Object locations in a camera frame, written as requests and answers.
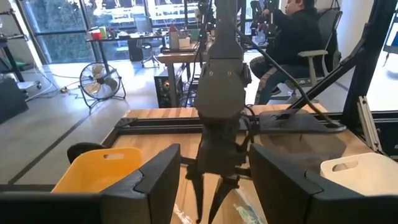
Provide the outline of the clear plastic bags pile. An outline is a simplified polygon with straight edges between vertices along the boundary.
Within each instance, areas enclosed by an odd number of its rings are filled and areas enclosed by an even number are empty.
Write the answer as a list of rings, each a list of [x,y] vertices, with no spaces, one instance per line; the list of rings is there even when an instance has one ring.
[[[194,224],[193,220],[175,203],[170,224]]]

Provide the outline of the black floor fan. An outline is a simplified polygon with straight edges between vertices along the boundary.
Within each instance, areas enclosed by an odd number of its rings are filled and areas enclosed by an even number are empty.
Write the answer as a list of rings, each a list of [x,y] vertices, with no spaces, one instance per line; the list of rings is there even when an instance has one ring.
[[[85,66],[80,73],[78,88],[90,110],[102,101],[126,99],[122,77],[114,67],[104,62],[93,62]]]

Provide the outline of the grey office chair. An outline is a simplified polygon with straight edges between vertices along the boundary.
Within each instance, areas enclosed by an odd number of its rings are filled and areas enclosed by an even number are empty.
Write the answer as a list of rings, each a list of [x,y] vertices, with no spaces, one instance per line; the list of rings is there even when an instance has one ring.
[[[300,58],[308,60],[307,65],[281,66],[295,78],[300,87],[315,86],[339,65],[341,53],[338,50],[336,30],[342,15],[343,12],[338,8],[318,10],[318,26],[322,38],[321,49],[298,53]]]
[[[139,37],[142,37],[142,39],[138,40],[137,45],[142,50],[148,50],[150,52],[149,57],[141,60],[142,67],[145,67],[145,63],[148,61],[152,61],[153,64],[156,64],[159,67],[160,62],[154,54],[153,46],[150,42],[146,42],[145,39],[153,39],[154,37],[159,37],[161,36],[161,32],[157,32],[152,28],[151,19],[147,16],[135,16],[134,22],[136,23]]]

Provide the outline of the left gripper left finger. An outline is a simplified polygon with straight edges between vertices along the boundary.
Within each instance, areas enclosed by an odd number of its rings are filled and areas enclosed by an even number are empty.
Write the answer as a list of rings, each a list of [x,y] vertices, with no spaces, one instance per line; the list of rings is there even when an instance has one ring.
[[[0,224],[170,224],[180,160],[171,144],[97,193],[0,193]]]

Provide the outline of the person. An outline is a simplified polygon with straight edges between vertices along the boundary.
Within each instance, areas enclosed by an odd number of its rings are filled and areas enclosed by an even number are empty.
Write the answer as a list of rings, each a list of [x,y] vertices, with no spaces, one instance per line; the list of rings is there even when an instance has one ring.
[[[288,0],[285,11],[274,11],[274,22],[277,35],[274,45],[268,47],[266,53],[281,66],[307,67],[308,60],[299,53],[322,48],[315,0]],[[259,79],[254,102],[266,105],[272,95],[278,94],[278,84],[288,78],[262,55],[252,59],[249,67]]]

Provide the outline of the dark table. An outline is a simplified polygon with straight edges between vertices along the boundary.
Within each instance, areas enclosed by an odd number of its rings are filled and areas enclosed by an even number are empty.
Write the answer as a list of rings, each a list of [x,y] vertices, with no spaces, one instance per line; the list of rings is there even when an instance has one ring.
[[[97,42],[98,43],[98,47],[99,47],[99,51],[101,54],[101,58],[102,61],[98,61],[96,60],[96,63],[103,63],[106,73],[110,73],[111,70],[109,69],[109,63],[108,60],[106,58],[104,49],[103,49],[103,42],[109,42],[109,41],[122,41],[122,40],[144,40],[144,39],[161,39],[162,40],[162,45],[165,46],[166,42],[165,42],[165,38],[168,36],[168,32],[167,31],[163,31],[160,33],[150,33],[150,34],[128,34],[128,35],[124,35],[121,37],[116,37],[116,38],[107,38],[107,39],[86,39],[87,42]]]

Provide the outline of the wooden desk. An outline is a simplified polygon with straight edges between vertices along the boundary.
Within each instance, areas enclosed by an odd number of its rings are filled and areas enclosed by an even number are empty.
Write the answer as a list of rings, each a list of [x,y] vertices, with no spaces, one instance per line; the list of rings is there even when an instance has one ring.
[[[180,107],[180,101],[177,98],[177,78],[175,77],[174,64],[182,63],[187,70],[187,75],[190,76],[191,64],[204,62],[207,58],[207,50],[210,48],[211,45],[211,42],[205,44],[203,52],[199,53],[198,55],[197,52],[200,48],[198,42],[190,44],[188,48],[184,48],[182,50],[178,50],[175,52],[163,51],[158,55],[158,60],[160,61],[160,63],[163,63],[167,68],[170,102],[172,108]]]

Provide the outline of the black box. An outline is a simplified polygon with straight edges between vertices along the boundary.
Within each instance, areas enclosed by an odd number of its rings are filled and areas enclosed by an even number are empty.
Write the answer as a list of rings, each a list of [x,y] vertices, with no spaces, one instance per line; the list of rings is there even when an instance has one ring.
[[[14,79],[0,80],[0,124],[29,109]]]

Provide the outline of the silver aluminium extrusion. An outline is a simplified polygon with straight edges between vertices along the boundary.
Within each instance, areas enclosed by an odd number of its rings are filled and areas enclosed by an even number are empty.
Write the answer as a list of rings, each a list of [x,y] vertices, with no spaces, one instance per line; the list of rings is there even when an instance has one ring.
[[[357,107],[366,144],[374,152],[384,154],[379,136],[377,134],[377,129],[374,124],[373,116],[371,110],[369,109],[368,100],[365,96],[359,96]]]

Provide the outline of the orange plastic bin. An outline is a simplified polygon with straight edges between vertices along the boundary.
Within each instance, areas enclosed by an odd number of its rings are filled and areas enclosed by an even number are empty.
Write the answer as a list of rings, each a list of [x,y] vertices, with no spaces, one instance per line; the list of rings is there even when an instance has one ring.
[[[97,193],[143,164],[135,147],[96,149],[79,155],[53,188],[53,193]]]

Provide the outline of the green wrapped toothbrush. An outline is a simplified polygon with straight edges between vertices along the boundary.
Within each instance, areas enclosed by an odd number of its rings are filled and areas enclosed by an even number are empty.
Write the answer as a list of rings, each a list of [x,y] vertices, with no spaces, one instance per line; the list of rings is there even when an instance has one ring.
[[[251,201],[240,189],[234,189],[233,195],[236,197],[233,203],[244,224],[268,224],[265,216],[261,215],[253,206]]]

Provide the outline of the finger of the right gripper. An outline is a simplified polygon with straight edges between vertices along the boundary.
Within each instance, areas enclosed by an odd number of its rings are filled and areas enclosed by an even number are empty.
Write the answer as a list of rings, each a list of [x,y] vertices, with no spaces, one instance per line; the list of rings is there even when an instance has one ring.
[[[215,216],[226,196],[233,190],[239,188],[239,176],[220,177],[216,186],[215,194],[210,208],[208,224],[212,224]]]
[[[186,179],[192,181],[193,189],[195,192],[196,205],[197,205],[196,223],[201,223],[202,216],[203,216],[204,176],[202,174],[187,174]]]

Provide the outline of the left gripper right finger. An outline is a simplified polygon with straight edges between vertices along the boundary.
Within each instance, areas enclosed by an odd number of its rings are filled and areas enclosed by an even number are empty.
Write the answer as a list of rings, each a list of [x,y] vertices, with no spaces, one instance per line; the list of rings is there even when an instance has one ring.
[[[249,165],[268,224],[398,224],[398,195],[361,195],[259,144]]]

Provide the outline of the black computer tower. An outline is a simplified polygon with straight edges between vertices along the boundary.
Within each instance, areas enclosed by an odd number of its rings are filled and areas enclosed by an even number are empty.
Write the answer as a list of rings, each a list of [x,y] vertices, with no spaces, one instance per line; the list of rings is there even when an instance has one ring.
[[[176,99],[178,106],[182,106],[183,95],[185,94],[185,84],[182,79],[182,75],[185,73],[184,70],[184,65],[175,69]],[[170,82],[167,69],[154,76],[154,83],[159,108],[171,108]]]

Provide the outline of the black table clamp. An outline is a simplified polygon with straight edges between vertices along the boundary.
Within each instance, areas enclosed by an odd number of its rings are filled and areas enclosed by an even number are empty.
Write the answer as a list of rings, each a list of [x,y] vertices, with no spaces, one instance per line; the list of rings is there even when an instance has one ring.
[[[69,162],[72,164],[73,161],[80,155],[89,151],[105,149],[102,144],[93,142],[79,142],[67,149],[67,157]]]

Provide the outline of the black wheeled cart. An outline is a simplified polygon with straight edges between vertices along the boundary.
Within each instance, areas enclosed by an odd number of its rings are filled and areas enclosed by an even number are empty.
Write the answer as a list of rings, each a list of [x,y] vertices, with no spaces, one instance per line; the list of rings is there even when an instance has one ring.
[[[6,58],[9,61],[9,64],[11,66],[9,68],[9,71],[11,73],[13,73],[17,78],[16,83],[17,83],[18,88],[20,89],[22,94],[25,96],[25,98],[28,99],[29,98],[29,94],[27,92],[28,89],[36,87],[36,89],[40,90],[42,88],[42,84],[40,81],[29,81],[28,82],[28,81],[24,80],[22,73],[19,69],[19,66],[17,65],[16,60],[13,57],[13,55],[9,49],[8,42],[10,40],[15,40],[15,39],[23,39],[25,42],[27,42],[28,38],[25,35],[25,33],[23,32],[21,25],[17,21],[15,10],[10,9],[8,11],[0,12],[0,16],[4,16],[4,15],[11,16],[13,18],[14,22],[16,23],[19,33],[8,35],[8,34],[3,34],[0,32],[0,49],[4,51]]]

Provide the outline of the white plastic bin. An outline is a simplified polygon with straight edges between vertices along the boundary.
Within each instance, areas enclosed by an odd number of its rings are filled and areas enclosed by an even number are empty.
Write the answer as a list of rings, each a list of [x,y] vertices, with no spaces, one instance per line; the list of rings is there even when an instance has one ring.
[[[398,162],[373,152],[324,161],[320,174],[365,196],[398,196]]]

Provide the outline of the red capped bottle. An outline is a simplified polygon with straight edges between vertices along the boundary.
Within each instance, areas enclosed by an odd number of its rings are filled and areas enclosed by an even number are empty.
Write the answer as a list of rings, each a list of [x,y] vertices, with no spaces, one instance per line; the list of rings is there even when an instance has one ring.
[[[169,45],[172,50],[179,49],[179,33],[175,24],[169,26]]]

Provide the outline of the dark translucent plastic bin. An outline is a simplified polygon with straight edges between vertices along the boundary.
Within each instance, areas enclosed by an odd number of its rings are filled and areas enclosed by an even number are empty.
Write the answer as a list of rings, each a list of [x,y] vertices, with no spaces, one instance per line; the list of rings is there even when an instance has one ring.
[[[299,167],[320,174],[324,161],[341,157],[346,144],[336,135],[262,134],[263,146]]]

